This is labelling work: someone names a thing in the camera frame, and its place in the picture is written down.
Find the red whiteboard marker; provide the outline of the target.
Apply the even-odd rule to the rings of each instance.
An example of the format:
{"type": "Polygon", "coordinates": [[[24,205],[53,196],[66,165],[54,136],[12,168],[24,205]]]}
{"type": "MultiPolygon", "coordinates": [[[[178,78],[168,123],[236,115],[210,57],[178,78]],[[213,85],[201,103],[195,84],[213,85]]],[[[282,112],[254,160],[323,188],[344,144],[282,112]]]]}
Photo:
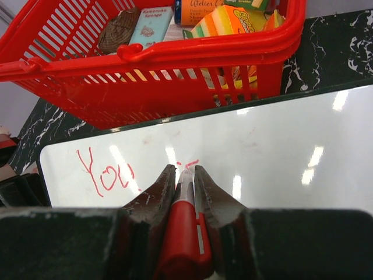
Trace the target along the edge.
{"type": "Polygon", "coordinates": [[[196,213],[193,175],[184,169],[175,188],[153,279],[207,279],[212,250],[203,213],[196,213]]]}

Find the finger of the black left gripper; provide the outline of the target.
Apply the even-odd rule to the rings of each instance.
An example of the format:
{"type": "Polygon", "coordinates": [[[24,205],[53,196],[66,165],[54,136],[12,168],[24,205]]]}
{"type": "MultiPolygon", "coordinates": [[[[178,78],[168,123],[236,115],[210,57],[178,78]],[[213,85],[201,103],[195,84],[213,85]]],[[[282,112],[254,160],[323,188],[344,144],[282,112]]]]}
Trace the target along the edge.
{"type": "Polygon", "coordinates": [[[47,207],[49,205],[39,174],[16,175],[1,181],[1,207],[47,207]]]}

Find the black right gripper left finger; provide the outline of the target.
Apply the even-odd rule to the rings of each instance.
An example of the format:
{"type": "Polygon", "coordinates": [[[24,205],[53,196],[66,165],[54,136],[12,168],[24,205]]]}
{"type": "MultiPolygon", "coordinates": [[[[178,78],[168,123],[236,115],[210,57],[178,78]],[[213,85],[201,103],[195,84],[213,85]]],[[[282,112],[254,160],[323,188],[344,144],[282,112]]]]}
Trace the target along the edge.
{"type": "Polygon", "coordinates": [[[175,167],[120,208],[1,207],[2,279],[150,279],[175,167]]]}

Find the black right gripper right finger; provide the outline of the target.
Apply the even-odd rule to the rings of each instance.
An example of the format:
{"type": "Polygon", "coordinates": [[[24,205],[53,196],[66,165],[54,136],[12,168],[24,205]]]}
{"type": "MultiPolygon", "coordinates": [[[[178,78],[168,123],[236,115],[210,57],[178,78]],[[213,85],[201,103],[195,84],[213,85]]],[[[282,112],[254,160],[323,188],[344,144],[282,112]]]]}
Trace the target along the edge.
{"type": "Polygon", "coordinates": [[[247,208],[195,167],[214,270],[225,279],[371,279],[372,216],[247,208]]]}

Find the white whiteboard with dark frame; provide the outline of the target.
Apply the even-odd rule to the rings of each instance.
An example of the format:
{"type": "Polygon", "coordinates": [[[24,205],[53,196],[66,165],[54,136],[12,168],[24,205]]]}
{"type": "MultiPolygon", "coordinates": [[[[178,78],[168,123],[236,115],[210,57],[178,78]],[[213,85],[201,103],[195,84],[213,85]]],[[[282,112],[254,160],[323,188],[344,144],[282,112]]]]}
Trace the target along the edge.
{"type": "Polygon", "coordinates": [[[56,141],[37,164],[54,207],[123,206],[170,164],[249,208],[372,212],[372,79],[56,141]]]}

